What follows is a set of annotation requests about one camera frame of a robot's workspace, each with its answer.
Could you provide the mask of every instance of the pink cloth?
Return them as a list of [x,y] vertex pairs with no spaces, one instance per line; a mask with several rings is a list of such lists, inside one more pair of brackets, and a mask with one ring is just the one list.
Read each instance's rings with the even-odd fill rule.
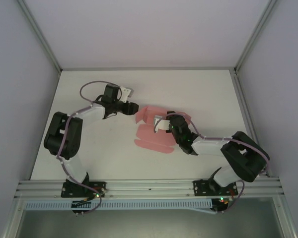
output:
[[146,149],[158,151],[161,153],[171,153],[173,152],[175,140],[171,133],[166,133],[164,130],[158,130],[157,133],[153,131],[153,119],[154,116],[166,116],[167,109],[146,106],[136,113],[136,123],[143,120],[146,124],[141,124],[138,127],[136,136],[140,139],[135,139],[135,144]]

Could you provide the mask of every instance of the white wall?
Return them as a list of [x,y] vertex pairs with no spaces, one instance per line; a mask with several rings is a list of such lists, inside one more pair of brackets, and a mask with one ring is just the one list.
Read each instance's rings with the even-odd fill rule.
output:
[[280,1],[240,77],[298,228],[298,0]]
[[21,11],[0,0],[0,236],[20,179],[28,179],[57,73]]
[[235,66],[268,0],[26,0],[62,68]]

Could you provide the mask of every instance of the white tabletop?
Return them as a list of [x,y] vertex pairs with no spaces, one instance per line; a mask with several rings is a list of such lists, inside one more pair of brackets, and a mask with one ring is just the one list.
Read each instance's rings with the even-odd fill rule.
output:
[[[140,108],[153,105],[186,112],[206,136],[246,132],[228,70],[63,71],[44,136],[55,112],[69,114],[88,106],[78,92],[94,80],[133,88],[129,101]],[[83,94],[95,99],[104,87],[92,84]],[[91,179],[208,178],[217,168],[228,165],[224,157],[186,155],[177,146],[170,154],[140,148],[134,144],[138,126],[135,116],[118,114],[82,132],[78,155]],[[44,136],[31,179],[65,179],[60,162],[43,147]]]

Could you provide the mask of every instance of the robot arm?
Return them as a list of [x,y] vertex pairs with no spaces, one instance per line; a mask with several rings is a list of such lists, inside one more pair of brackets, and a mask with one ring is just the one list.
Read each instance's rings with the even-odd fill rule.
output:
[[225,138],[208,140],[191,132],[188,123],[181,115],[170,115],[166,120],[169,121],[166,132],[172,133],[176,143],[186,154],[214,154],[222,155],[227,159],[229,166],[217,169],[206,183],[212,191],[221,191],[222,188],[239,180],[253,182],[267,165],[266,160],[254,151],[254,148],[269,160],[268,154],[244,132],[238,131],[226,140]]
[[[67,182],[79,182],[85,185],[89,183],[88,174],[77,155],[83,127],[117,113],[134,115],[138,111],[139,106],[127,101],[127,98],[131,97],[132,92],[132,89],[129,88],[107,84],[103,95],[99,95],[90,107],[87,107],[70,119],[66,140],[60,154],[62,166],[66,173],[69,174]],[[52,155],[57,156],[59,152],[69,117],[69,115],[61,112],[53,115],[44,139],[44,147]]]

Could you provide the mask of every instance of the glass panel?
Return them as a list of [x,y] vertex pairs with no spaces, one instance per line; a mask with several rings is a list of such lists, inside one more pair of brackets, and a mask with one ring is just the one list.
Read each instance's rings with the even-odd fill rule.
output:
[[271,199],[241,199],[226,214],[190,210],[25,212],[19,238],[283,237]]

